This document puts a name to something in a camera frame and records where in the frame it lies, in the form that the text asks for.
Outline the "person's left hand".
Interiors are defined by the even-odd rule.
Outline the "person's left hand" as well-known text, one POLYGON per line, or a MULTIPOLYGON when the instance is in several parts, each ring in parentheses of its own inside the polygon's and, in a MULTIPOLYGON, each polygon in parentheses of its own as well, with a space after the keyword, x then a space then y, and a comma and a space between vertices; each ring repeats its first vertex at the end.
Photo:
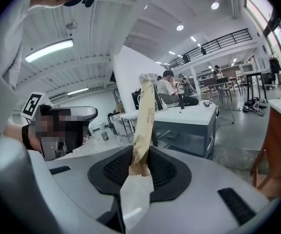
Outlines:
POLYGON ((41 140, 54 137, 53 122, 41 120, 37 123, 31 123, 28 127, 28 140, 32 150, 41 152, 41 140))

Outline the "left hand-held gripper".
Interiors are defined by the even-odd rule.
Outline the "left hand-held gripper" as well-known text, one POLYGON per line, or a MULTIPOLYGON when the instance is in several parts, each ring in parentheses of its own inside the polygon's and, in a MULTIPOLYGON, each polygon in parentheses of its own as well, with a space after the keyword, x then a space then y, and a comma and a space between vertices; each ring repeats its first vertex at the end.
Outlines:
POLYGON ((33 92, 20 115, 40 139, 44 160, 50 161, 84 144, 84 136, 98 110, 92 106, 54 106, 45 93, 33 92))

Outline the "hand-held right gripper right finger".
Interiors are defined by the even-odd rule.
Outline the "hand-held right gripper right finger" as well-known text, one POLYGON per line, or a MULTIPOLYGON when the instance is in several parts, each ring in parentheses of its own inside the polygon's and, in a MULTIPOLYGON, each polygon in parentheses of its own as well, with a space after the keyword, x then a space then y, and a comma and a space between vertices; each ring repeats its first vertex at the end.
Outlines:
POLYGON ((159 150, 189 167, 190 185, 173 201, 152 203, 131 233, 252 234, 273 213, 276 203, 229 169, 208 159, 159 150), (256 213, 249 222, 238 225, 217 192, 223 188, 233 188, 256 213))

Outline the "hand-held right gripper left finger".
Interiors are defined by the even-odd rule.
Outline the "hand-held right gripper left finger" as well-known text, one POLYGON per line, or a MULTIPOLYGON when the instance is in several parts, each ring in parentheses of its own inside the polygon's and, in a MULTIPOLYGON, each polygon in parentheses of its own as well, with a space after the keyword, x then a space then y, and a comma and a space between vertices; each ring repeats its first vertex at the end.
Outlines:
POLYGON ((132 147, 44 161, 29 151, 38 188, 61 234, 125 233, 120 188, 132 147))

